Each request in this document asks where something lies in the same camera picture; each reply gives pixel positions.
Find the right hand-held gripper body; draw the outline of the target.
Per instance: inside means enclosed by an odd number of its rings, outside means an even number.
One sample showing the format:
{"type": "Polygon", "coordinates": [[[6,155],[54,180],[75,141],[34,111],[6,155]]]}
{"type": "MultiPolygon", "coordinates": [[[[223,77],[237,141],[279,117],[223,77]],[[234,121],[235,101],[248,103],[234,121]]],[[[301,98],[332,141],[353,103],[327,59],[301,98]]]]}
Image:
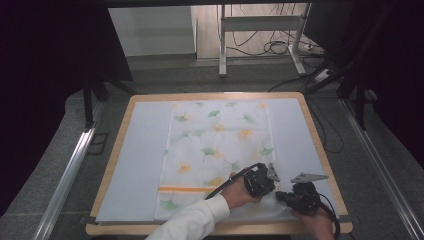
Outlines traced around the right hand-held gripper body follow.
{"type": "Polygon", "coordinates": [[[302,215],[314,215],[319,208],[326,213],[328,208],[321,202],[320,195],[316,190],[314,181],[328,179],[327,175],[311,174],[301,172],[291,182],[293,200],[290,207],[302,215]]]}

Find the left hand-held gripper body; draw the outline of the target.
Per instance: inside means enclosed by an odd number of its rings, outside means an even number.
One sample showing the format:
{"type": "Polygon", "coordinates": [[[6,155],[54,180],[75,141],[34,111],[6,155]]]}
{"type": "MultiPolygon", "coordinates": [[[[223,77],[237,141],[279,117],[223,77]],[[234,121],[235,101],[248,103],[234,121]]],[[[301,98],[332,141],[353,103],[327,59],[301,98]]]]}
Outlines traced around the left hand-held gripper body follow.
{"type": "Polygon", "coordinates": [[[272,163],[254,164],[243,176],[246,190],[253,198],[269,194],[276,189],[275,183],[280,181],[272,163]]]}

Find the person's left hand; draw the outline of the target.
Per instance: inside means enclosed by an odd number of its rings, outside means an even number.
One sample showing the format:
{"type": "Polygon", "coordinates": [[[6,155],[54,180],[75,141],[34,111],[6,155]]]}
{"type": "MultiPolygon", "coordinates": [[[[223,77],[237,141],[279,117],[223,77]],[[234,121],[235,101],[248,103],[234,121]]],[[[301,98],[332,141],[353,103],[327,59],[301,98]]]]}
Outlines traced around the person's left hand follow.
{"type": "Polygon", "coordinates": [[[262,197],[252,197],[244,184],[244,177],[241,176],[225,187],[220,195],[224,198],[229,209],[239,208],[247,203],[259,203],[262,197]]]}

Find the person's right hand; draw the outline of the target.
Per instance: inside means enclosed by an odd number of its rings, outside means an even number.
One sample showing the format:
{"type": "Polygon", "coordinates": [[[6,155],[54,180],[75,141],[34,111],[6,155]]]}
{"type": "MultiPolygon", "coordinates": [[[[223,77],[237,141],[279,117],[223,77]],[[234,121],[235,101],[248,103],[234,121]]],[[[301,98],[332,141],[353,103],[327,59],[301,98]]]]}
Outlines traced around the person's right hand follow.
{"type": "Polygon", "coordinates": [[[323,209],[319,208],[314,215],[304,215],[296,210],[292,214],[302,222],[315,240],[335,240],[333,221],[323,209]]]}

